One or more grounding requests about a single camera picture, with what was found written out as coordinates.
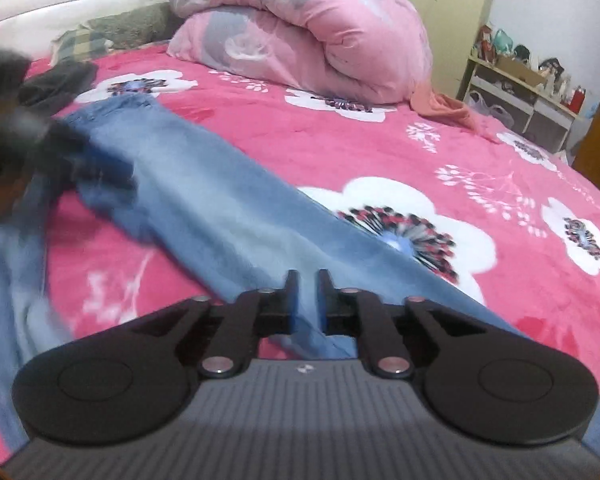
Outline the blue denim jeans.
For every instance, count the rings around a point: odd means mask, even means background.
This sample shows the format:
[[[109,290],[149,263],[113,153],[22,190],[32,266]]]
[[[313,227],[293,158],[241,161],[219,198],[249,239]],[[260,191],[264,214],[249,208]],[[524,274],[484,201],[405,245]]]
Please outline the blue denim jeans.
[[[472,313],[494,312],[442,276],[454,240],[427,219],[378,203],[328,208],[150,96],[102,100],[70,119],[133,163],[138,192],[60,195],[35,180],[0,222],[0,460],[26,438],[10,400],[25,362],[203,290],[233,299],[300,271],[301,318],[286,347],[309,358],[352,353],[317,330],[321,268],[387,300],[452,292]]]

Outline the pink floral bed blanket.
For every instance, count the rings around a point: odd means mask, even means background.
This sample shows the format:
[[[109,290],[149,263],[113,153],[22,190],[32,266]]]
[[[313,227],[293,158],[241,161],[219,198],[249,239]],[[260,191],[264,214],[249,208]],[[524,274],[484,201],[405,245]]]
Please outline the pink floral bed blanket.
[[[163,72],[160,93],[328,208],[378,203],[454,240],[442,276],[513,326],[580,359],[600,385],[600,191],[531,141],[486,119],[486,136],[409,107],[338,110],[308,92],[170,58],[162,47],[101,58],[93,100]],[[600,445],[600,414],[593,430]]]

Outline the orange cloth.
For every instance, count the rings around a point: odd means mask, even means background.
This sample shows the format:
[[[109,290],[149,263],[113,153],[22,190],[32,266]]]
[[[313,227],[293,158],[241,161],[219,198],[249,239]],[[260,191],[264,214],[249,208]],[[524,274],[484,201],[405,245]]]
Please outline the orange cloth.
[[[470,107],[443,93],[435,92],[428,81],[416,84],[410,99],[410,105],[414,112],[422,117],[435,122],[442,122],[445,125],[463,128],[494,144],[501,143],[497,136],[486,130],[477,114]]]

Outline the cluttered white shelf desk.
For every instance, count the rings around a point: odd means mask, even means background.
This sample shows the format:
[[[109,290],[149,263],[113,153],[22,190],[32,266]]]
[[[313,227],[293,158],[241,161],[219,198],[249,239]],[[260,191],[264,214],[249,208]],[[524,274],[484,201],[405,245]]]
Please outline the cluttered white shelf desk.
[[[496,66],[491,27],[478,29],[468,55],[457,99],[473,105],[483,115],[498,115],[509,129],[551,153],[567,146],[577,114],[550,95],[550,77],[544,86],[531,87]]]

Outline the pink grey folded duvet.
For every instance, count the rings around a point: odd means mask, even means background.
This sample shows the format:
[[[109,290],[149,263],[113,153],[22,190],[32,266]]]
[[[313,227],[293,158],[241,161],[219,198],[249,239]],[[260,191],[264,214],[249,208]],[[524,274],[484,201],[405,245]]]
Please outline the pink grey folded duvet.
[[[174,58],[365,104],[430,87],[427,32],[408,0],[169,0]]]

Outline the cardboard box on desk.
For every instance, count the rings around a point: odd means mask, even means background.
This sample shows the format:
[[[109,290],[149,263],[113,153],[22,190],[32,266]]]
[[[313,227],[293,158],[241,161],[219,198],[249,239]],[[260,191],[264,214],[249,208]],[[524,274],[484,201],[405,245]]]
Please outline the cardboard box on desk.
[[[499,70],[523,81],[531,87],[544,86],[546,83],[546,78],[544,76],[535,72],[516,58],[500,55],[496,60],[495,66]]]

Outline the red bottle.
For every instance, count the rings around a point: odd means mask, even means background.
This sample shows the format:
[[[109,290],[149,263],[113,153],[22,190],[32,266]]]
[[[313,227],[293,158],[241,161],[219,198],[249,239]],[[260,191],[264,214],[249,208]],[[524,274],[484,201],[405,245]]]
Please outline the red bottle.
[[[582,108],[583,102],[586,97],[586,90],[581,86],[577,86],[572,92],[570,96],[568,108],[573,112],[573,114],[579,114]]]

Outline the black crumpled garment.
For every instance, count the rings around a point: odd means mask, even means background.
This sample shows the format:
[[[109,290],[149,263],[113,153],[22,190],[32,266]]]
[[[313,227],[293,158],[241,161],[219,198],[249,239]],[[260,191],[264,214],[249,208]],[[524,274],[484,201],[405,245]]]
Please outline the black crumpled garment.
[[[62,61],[45,73],[28,78],[18,92],[19,104],[54,116],[77,96],[91,90],[98,66],[92,62]]]

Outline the green floral pillow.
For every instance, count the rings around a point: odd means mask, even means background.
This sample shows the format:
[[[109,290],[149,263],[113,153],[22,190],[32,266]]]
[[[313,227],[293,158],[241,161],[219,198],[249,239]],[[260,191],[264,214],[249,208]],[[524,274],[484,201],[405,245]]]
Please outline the green floral pillow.
[[[111,41],[114,50],[132,50],[171,39],[183,23],[165,2],[95,18],[86,26]]]

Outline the pale yellow wardrobe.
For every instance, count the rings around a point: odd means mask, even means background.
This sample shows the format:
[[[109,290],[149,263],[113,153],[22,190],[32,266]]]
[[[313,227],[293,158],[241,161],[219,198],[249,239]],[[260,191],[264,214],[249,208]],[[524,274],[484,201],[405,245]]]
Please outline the pale yellow wardrobe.
[[[434,88],[457,95],[469,51],[492,0],[410,0],[424,22],[432,54]]]

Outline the plaid pillow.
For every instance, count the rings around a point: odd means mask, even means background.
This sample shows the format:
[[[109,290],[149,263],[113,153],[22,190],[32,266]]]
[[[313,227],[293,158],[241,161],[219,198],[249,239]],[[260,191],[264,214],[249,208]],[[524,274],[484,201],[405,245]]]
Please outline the plaid pillow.
[[[52,41],[50,65],[65,61],[91,61],[103,58],[114,50],[112,42],[100,32],[79,27],[67,30]]]

